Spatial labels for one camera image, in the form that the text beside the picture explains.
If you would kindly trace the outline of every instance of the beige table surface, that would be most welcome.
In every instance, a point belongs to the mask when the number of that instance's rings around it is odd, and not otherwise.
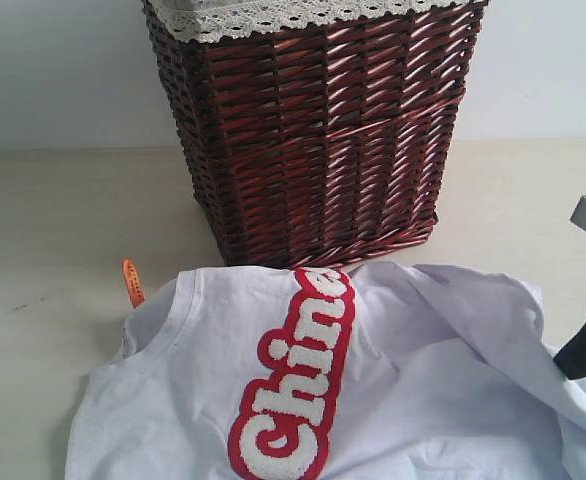
[[[535,282],[551,344],[586,318],[586,140],[462,142],[424,246],[387,258]],[[60,479],[86,374],[130,312],[122,257],[147,293],[221,260],[176,149],[0,154],[0,480]]]

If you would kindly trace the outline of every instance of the white wall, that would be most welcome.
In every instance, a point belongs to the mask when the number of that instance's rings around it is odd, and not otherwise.
[[[177,144],[140,8],[0,0],[0,149]],[[472,67],[457,138],[586,136],[580,3],[494,0]]]

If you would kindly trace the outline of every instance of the woven pattern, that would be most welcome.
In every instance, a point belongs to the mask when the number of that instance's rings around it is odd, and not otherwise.
[[[201,44],[144,1],[227,264],[337,266],[427,240],[487,2]]]

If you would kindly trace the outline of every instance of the orange tag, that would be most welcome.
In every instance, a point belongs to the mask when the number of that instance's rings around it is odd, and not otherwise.
[[[122,273],[124,273],[124,281],[126,282],[126,288],[129,291],[129,297],[133,308],[137,308],[144,301],[144,292],[142,292],[142,283],[140,282],[140,276],[137,273],[137,269],[133,262],[125,258],[122,264]]]

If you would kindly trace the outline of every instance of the brown wicker basket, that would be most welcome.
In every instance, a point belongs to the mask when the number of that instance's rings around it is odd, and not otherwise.
[[[206,44],[144,0],[225,262],[336,266],[425,242],[487,3]]]

